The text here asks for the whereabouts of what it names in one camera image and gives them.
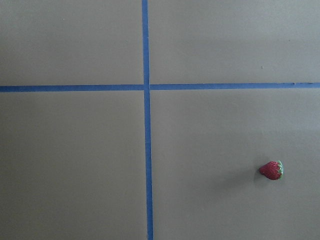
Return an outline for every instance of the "gray surface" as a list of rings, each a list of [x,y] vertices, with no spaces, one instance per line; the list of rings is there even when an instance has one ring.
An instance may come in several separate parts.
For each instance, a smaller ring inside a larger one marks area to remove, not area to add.
[[[320,239],[320,89],[152,91],[151,121],[154,240]]]
[[[318,82],[318,0],[150,0],[150,82]]]
[[[0,239],[146,238],[143,93],[0,94]]]
[[[140,0],[0,0],[0,85],[142,84]]]

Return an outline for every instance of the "red strawberry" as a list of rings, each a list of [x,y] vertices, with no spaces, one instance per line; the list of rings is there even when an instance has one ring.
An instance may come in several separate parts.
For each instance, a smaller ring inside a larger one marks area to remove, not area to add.
[[[259,172],[268,179],[277,180],[284,174],[284,168],[281,161],[270,161],[259,168]]]

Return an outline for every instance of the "vertical blue tape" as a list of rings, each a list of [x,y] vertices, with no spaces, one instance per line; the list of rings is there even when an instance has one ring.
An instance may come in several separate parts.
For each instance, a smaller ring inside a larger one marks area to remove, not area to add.
[[[144,134],[145,134],[147,239],[153,240],[154,239],[154,223],[153,223],[153,200],[152,200],[148,0],[142,0],[142,38],[143,38],[143,86],[144,86],[143,90],[144,90]]]

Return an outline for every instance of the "strawberry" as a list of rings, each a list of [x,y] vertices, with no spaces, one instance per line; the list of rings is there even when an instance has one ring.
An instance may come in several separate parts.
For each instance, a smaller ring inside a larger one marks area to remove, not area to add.
[[[277,180],[284,174],[284,167],[281,161],[270,161],[259,168],[259,172],[268,179]]]

